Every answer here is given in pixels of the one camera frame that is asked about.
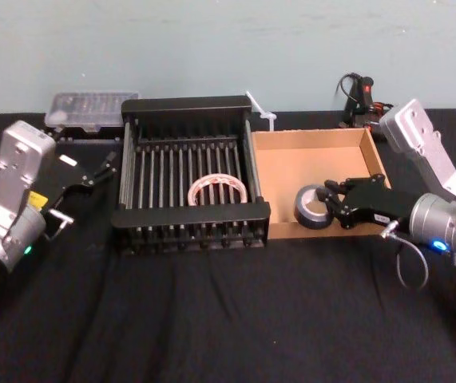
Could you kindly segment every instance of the black tablecloth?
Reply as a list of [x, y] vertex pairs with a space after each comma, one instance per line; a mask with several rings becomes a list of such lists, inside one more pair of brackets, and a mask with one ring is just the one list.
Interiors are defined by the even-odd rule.
[[[456, 110], [429, 115], [456, 166]], [[0, 115], [0, 134], [17, 119], [43, 116]], [[338, 120], [281, 113], [277, 127]], [[425, 191], [412, 164], [377, 146], [394, 188]], [[93, 170], [113, 147], [57, 148]], [[456, 268], [440, 255], [426, 253], [421, 292], [401, 287], [397, 246], [377, 237], [121, 257], [109, 245], [115, 188], [72, 199], [76, 223], [10, 276], [0, 381], [456, 381]], [[419, 261], [404, 263], [419, 280]]]

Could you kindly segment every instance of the light blue wall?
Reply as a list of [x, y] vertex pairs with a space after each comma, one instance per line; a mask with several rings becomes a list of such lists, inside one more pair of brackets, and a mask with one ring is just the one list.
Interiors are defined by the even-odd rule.
[[380, 101], [456, 107], [456, 0], [0, 1], [0, 112], [93, 89], [338, 109], [347, 71]]

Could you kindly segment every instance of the plastic case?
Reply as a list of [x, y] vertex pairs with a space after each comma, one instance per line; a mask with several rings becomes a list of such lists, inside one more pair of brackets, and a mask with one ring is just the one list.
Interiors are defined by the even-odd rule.
[[122, 127], [123, 101], [139, 98], [138, 92], [69, 92], [55, 95], [45, 125], [49, 128], [82, 128], [98, 133], [101, 128]]
[[[130, 100], [125, 122], [118, 209], [119, 244], [138, 252], [263, 246], [270, 205], [261, 196], [246, 96]], [[220, 187], [187, 206], [190, 185], [210, 173], [242, 180], [248, 202]]]

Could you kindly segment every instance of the roll of tape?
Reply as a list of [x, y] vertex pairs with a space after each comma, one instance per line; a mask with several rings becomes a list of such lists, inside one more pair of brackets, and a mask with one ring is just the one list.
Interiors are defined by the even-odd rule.
[[196, 197], [199, 190], [214, 184], [226, 184], [234, 187], [240, 193], [240, 203], [247, 203], [247, 189], [245, 185], [238, 178], [230, 176], [229, 174], [214, 173], [201, 177], [192, 184], [187, 194], [187, 201], [189, 206], [196, 206]]
[[304, 186], [295, 198], [295, 218], [302, 226], [309, 229], [324, 229], [331, 224], [333, 219], [333, 215], [329, 211], [317, 213], [307, 208], [310, 202], [318, 201], [316, 189], [322, 187], [322, 185]]

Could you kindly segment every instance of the open cardboard box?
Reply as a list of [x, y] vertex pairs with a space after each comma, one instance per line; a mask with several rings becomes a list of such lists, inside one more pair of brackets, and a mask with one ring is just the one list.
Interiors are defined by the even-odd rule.
[[252, 141], [261, 193], [272, 210], [269, 239], [374, 235], [382, 231], [373, 223], [346, 230], [337, 219], [325, 229], [311, 230], [299, 225], [293, 215], [296, 194], [303, 186], [386, 174], [367, 129], [254, 132]]

